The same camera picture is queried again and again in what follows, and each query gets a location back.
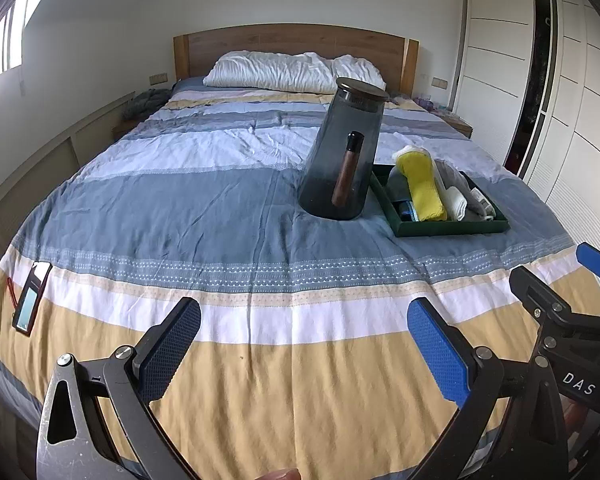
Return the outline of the white wardrobe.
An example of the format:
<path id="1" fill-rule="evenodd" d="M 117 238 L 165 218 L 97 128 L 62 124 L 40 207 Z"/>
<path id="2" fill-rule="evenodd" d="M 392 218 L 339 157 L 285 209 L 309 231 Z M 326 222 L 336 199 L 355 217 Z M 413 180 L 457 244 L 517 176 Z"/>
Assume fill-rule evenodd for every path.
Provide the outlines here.
<path id="1" fill-rule="evenodd" d="M 453 108 L 474 141 L 600 249 L 600 12 L 591 0 L 464 0 Z"/>

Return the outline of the white knitted cloth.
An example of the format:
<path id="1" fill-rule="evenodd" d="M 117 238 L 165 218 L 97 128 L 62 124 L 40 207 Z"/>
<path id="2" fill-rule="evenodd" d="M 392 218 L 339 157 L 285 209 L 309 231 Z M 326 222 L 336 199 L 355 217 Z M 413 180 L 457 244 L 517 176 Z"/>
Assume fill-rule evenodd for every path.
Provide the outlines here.
<path id="1" fill-rule="evenodd" d="M 434 183 L 436 184 L 442 204 L 452 221 L 462 221 L 465 218 L 467 200 L 463 194 L 454 186 L 446 188 L 442 181 L 442 177 L 437 170 L 436 160 L 432 163 L 434 167 Z"/>

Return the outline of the white pillow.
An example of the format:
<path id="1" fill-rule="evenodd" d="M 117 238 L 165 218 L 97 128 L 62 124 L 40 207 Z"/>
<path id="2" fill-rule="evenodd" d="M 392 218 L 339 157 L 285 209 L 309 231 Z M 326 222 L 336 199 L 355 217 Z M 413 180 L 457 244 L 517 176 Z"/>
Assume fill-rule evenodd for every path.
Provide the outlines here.
<path id="1" fill-rule="evenodd" d="M 202 83 L 216 88 L 258 88 L 297 93 L 331 94 L 338 78 L 350 78 L 387 89 L 378 68 L 350 54 L 323 58 L 316 52 L 283 54 L 230 51 L 213 65 Z"/>

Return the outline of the smartphone with red case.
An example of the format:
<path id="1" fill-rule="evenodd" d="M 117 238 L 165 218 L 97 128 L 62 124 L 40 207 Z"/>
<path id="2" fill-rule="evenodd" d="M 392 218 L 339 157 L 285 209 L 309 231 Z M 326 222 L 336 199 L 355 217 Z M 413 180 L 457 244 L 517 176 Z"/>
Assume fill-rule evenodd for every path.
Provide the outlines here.
<path id="1" fill-rule="evenodd" d="M 52 269 L 53 266 L 49 262 L 33 263 L 19 297 L 16 297 L 14 282 L 11 278 L 7 279 L 7 290 L 15 308 L 12 327 L 24 336 L 31 335 L 38 306 Z"/>

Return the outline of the grey folded cloth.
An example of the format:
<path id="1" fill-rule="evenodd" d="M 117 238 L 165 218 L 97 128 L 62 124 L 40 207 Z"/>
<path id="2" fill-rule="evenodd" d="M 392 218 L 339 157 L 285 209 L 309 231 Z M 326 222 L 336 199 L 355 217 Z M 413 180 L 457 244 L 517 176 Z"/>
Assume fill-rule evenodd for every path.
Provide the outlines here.
<path id="1" fill-rule="evenodd" d="M 461 174 L 454 166 L 442 159 L 437 159 L 436 165 L 444 186 L 446 188 L 450 188 L 451 186 L 457 188 L 466 198 L 468 208 L 475 214 L 478 214 L 478 216 L 484 217 L 486 210 L 482 206 L 482 203 L 471 194 L 471 188 L 464 174 Z"/>

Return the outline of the green tray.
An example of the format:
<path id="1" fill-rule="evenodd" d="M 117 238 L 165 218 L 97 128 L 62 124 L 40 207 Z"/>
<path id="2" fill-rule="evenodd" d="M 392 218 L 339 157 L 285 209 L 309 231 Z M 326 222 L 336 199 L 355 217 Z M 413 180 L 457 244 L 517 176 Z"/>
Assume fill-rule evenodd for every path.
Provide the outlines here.
<path id="1" fill-rule="evenodd" d="M 454 185 L 446 188 L 434 170 L 431 181 L 417 179 L 415 188 L 396 166 L 373 166 L 370 189 L 396 237 L 498 234 L 509 229 L 504 214 L 489 202 L 478 202 L 490 207 L 485 217 L 470 218 L 462 190 Z"/>

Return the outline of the tissue pack beige white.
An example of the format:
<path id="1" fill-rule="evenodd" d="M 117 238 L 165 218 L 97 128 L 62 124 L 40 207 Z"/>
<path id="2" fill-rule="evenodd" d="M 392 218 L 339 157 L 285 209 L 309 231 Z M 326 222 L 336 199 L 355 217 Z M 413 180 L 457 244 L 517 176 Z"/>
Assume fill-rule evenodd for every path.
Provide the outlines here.
<path id="1" fill-rule="evenodd" d="M 486 221 L 493 220 L 496 217 L 496 211 L 490 200 L 488 200 L 478 188 L 472 188 L 470 192 L 471 196 L 480 204 L 483 210 L 483 213 L 481 214 L 483 219 Z"/>

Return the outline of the yellow textured cloth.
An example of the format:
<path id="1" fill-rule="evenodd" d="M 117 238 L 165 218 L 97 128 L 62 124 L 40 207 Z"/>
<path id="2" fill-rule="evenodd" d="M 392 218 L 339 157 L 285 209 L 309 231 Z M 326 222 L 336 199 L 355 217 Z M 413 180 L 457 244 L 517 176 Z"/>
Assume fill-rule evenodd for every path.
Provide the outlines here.
<path id="1" fill-rule="evenodd" d="M 392 155 L 396 169 L 406 177 L 419 221 L 446 221 L 448 214 L 436 184 L 431 156 L 420 148 L 406 146 Z"/>

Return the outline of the wooden headboard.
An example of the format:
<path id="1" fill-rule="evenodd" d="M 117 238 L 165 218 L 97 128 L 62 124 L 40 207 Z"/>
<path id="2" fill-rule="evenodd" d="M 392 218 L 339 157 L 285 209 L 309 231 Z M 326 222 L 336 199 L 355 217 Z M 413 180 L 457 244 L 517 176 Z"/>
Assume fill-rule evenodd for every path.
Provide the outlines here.
<path id="1" fill-rule="evenodd" d="M 323 24 L 253 24 L 192 32 L 173 38 L 177 80 L 207 75 L 216 60 L 230 51 L 248 50 L 323 58 L 350 54 L 366 58 L 380 71 L 390 92 L 411 96 L 416 81 L 419 42 L 346 26 Z"/>

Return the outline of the dark green cloth bundle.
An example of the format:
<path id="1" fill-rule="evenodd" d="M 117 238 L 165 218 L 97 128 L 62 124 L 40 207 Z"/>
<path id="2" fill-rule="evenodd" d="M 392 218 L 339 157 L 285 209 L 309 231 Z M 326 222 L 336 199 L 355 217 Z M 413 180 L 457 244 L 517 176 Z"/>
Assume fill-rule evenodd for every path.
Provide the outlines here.
<path id="1" fill-rule="evenodd" d="M 142 122 L 156 110 L 160 110 L 171 96 L 170 89 L 148 89 L 129 100 L 122 117 L 126 122 L 130 120 Z"/>

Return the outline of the wooden nightstand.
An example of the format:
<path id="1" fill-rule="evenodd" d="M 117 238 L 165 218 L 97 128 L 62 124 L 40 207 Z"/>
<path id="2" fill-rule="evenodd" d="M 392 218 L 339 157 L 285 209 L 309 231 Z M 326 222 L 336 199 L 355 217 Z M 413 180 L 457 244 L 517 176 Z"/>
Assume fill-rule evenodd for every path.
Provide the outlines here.
<path id="1" fill-rule="evenodd" d="M 464 134 L 467 139 L 470 139 L 472 136 L 472 127 L 464 119 L 457 116 L 450 110 L 448 110 L 445 106 L 432 102 L 430 99 L 425 99 L 422 96 L 416 96 L 414 102 L 418 104 L 420 107 L 424 108 L 430 114 L 439 117 L 444 122 L 446 122 L 449 126 L 454 128 L 456 131 Z"/>

